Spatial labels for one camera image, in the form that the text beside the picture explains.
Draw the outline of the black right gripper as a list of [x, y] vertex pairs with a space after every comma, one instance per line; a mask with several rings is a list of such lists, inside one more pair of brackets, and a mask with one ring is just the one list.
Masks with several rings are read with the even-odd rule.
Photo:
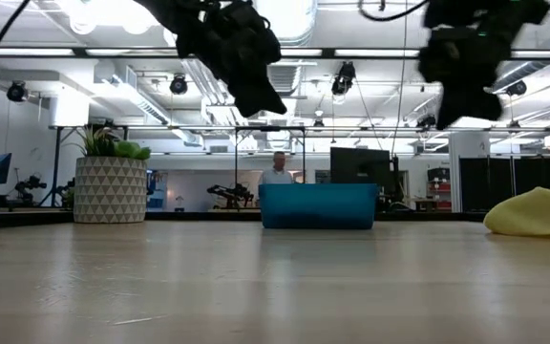
[[511, 57], [522, 27], [541, 24], [549, 11], [548, 0], [429, 1], [424, 26], [431, 34], [419, 52], [418, 71], [426, 81], [443, 84], [437, 130], [457, 121], [467, 100], [469, 117], [501, 117], [498, 96], [484, 87], [496, 82], [497, 67]]

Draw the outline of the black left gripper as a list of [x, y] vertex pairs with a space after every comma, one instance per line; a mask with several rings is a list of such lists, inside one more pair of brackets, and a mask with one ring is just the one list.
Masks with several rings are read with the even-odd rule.
[[244, 118], [287, 109], [271, 85], [267, 66], [282, 58], [270, 22], [251, 0], [134, 0], [175, 36], [180, 58], [195, 57], [228, 90]]

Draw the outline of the teal plastic bin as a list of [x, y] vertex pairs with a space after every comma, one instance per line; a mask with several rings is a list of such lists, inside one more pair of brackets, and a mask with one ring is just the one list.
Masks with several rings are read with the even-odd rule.
[[265, 183], [262, 223], [269, 229], [370, 229], [378, 187], [371, 183]]

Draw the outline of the yellow microfiber towel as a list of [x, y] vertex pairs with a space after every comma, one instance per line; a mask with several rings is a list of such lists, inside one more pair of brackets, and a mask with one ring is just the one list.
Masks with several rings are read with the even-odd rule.
[[483, 224], [495, 234], [550, 236], [550, 189], [536, 187], [497, 204]]

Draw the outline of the ceiling air vent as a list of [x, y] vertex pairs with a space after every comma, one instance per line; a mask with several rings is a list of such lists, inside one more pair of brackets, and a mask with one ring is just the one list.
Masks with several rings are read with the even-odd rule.
[[281, 96], [293, 95], [299, 87], [302, 66], [271, 65], [267, 70], [268, 78], [274, 90]]

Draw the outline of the person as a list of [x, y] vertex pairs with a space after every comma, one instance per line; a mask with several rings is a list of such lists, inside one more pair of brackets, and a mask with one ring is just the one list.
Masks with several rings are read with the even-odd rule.
[[259, 184], [291, 184], [292, 175], [286, 170], [286, 153], [277, 151], [273, 154], [273, 165], [264, 170]]

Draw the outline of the red shelf unit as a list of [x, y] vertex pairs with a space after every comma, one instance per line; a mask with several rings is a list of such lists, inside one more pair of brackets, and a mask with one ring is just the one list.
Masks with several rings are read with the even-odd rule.
[[446, 167], [429, 169], [427, 180], [427, 199], [432, 202], [432, 209], [437, 212], [451, 212], [450, 169]]

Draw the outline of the black partition panels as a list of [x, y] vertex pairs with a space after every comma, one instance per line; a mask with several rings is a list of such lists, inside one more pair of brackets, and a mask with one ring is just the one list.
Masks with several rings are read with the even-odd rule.
[[487, 212], [536, 187], [550, 189], [550, 158], [459, 158], [463, 212]]

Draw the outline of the black monitor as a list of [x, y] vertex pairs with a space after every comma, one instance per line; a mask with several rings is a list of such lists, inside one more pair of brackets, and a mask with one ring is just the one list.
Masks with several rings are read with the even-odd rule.
[[332, 183], [375, 184], [379, 203], [386, 209], [403, 201], [399, 159], [389, 151], [331, 147], [329, 157]]

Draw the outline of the succulent plant in white pot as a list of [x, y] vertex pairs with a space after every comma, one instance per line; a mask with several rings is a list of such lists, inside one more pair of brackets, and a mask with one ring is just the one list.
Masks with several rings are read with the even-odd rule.
[[145, 219], [151, 149], [123, 140], [109, 127], [80, 134], [82, 156], [74, 175], [74, 220], [80, 224], [133, 224]]

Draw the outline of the black overhead frame bar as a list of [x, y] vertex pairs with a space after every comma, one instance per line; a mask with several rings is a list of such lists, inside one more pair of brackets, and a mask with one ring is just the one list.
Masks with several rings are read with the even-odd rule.
[[[335, 48], [282, 48], [283, 59], [326, 60], [416, 60], [418, 49], [335, 49]], [[106, 58], [106, 59], [179, 59], [175, 48], [149, 49], [124, 48], [45, 48], [4, 47], [0, 58]], [[513, 50], [508, 61], [548, 61], [550, 50]]]

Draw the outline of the black aluminium table frame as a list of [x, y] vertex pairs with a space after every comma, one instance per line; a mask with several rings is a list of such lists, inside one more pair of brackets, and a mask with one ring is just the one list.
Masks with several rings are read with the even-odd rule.
[[[377, 213], [376, 222], [476, 222], [482, 223], [485, 212], [470, 213]], [[147, 212], [146, 221], [173, 222], [260, 222], [257, 212]], [[14, 211], [0, 212], [0, 228], [67, 224], [74, 221], [71, 211]]]

